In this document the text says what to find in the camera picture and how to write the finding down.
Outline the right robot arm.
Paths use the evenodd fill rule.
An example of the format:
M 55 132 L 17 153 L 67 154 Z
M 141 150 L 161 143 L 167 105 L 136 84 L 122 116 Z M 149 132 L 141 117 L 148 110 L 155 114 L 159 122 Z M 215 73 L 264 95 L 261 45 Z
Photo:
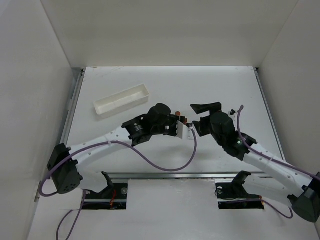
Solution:
M 271 179 L 258 179 L 252 173 L 241 171 L 233 185 L 250 195 L 267 197 L 282 203 L 307 222 L 316 223 L 320 218 L 320 176 L 295 167 L 267 151 L 253 137 L 240 129 L 241 105 L 235 112 L 236 120 L 222 111 L 220 102 L 191 104 L 197 114 L 209 115 L 194 121 L 200 137 L 211 135 L 230 156 L 260 169 Z

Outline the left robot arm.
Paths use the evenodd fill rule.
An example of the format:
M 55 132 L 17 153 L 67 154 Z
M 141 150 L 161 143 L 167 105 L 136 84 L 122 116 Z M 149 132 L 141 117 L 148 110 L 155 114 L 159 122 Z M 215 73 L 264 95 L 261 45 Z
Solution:
M 126 121 L 115 130 L 79 145 L 67 147 L 56 145 L 47 164 L 45 180 L 52 179 L 56 194 L 67 194 L 76 188 L 105 192 L 110 186 L 106 183 L 106 173 L 102 177 L 86 174 L 85 168 L 104 157 L 151 140 L 153 136 L 183 137 L 188 127 L 186 117 L 172 114 L 171 109 L 158 103 L 148 113 Z

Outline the white plastic tray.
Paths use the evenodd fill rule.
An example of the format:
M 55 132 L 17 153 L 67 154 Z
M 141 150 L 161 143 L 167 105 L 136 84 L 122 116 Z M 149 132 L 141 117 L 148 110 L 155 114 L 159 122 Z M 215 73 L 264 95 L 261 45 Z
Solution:
M 99 122 L 114 115 L 131 110 L 149 101 L 150 93 L 145 84 L 140 84 L 121 92 L 96 100 L 93 103 L 95 117 Z

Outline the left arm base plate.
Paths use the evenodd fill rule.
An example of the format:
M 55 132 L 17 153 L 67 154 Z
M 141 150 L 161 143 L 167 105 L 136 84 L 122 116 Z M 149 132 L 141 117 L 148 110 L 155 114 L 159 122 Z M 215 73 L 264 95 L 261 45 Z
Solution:
M 85 197 L 83 210 L 126 210 L 128 183 L 116 182 L 106 196 L 89 191 Z

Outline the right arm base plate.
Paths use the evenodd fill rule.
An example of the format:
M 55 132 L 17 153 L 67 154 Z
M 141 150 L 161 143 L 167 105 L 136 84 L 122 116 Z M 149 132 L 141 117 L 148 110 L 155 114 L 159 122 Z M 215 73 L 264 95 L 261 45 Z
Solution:
M 234 190 L 231 182 L 217 182 L 215 184 L 215 196 L 220 210 L 264 210 L 264 204 L 259 195 L 248 194 L 243 187 L 239 191 Z

